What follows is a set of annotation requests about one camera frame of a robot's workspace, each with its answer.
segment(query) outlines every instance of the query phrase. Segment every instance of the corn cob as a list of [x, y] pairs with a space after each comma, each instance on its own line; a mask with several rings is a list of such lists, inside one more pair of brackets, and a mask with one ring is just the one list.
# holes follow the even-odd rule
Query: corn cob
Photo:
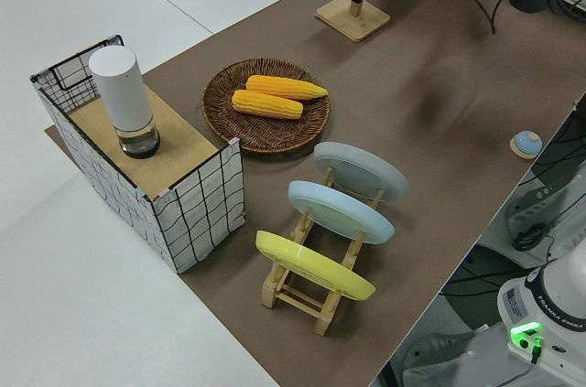
[[296, 120], [303, 113], [303, 105], [299, 102], [250, 90], [236, 90], [232, 96], [232, 107], [239, 113], [277, 119]]
[[246, 81], [246, 89], [273, 94], [295, 101], [308, 101], [328, 95], [325, 88], [311, 82], [254, 74]]

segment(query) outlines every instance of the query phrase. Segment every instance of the green light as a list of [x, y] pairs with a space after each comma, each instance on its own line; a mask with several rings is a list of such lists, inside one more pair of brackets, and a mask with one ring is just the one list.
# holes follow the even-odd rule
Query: green light
[[[542, 329], [541, 323], [537, 321], [532, 321], [530, 323], [526, 323], [525, 325], [515, 326], [511, 328], [511, 340], [518, 346], [521, 346], [521, 341], [530, 338], [532, 335], [536, 334], [539, 330]], [[535, 346], [541, 346], [541, 338], [535, 337]]]
[[526, 325], [515, 326], [514, 328], [511, 328], [511, 335], [523, 334], [523, 333], [527, 332], [528, 330], [537, 330], [537, 329], [541, 329], [541, 323], [538, 323], [536, 321], [532, 321], [531, 323], [527, 323]]

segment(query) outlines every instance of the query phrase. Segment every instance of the light blue plate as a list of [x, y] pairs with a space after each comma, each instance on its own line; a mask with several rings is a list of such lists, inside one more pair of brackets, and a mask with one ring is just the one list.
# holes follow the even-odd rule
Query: light blue plate
[[409, 183], [401, 172], [359, 147], [335, 142], [319, 143], [315, 146], [313, 159], [324, 174], [328, 167], [333, 168], [335, 184], [364, 198], [373, 199], [383, 189], [383, 200], [399, 199], [409, 190]]
[[384, 243], [395, 234], [393, 224], [376, 210], [321, 184], [292, 181], [289, 200], [299, 212], [309, 210], [309, 218], [320, 226], [349, 239], [366, 233], [365, 243]]

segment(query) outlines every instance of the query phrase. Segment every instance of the woven plate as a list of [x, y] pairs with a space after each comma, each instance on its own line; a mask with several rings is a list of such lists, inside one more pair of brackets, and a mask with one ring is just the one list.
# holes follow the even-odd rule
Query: woven plate
[[253, 74], [281, 76], [322, 86], [307, 70], [284, 60], [258, 58], [236, 62], [212, 78], [201, 100], [203, 116], [217, 135], [227, 142], [238, 137], [244, 150], [258, 154], [294, 151], [320, 135], [330, 116], [328, 96], [304, 101], [299, 120], [236, 112], [232, 107], [233, 93], [244, 89], [246, 80]]

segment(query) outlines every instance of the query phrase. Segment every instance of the brown table mat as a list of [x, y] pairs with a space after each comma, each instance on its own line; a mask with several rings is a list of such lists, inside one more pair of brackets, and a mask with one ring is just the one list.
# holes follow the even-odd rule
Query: brown table mat
[[[586, 87], [584, 27], [565, 17], [504, 3], [492, 35], [472, 0], [368, 0], [391, 24], [355, 44], [314, 17], [330, 1], [282, 0], [145, 76], [219, 144], [200, 110], [206, 83], [242, 59], [291, 60], [330, 91], [322, 140], [360, 146], [410, 181], [379, 207], [395, 237], [365, 245], [354, 268], [376, 292], [342, 300], [323, 338], [292, 306], [261, 306], [270, 262], [254, 246], [256, 230], [294, 228], [288, 183], [320, 180], [311, 148], [244, 158], [246, 224], [181, 278], [284, 386], [368, 385], [528, 170], [511, 137], [528, 129], [547, 141]], [[316, 227], [308, 246], [341, 260], [347, 243]]]

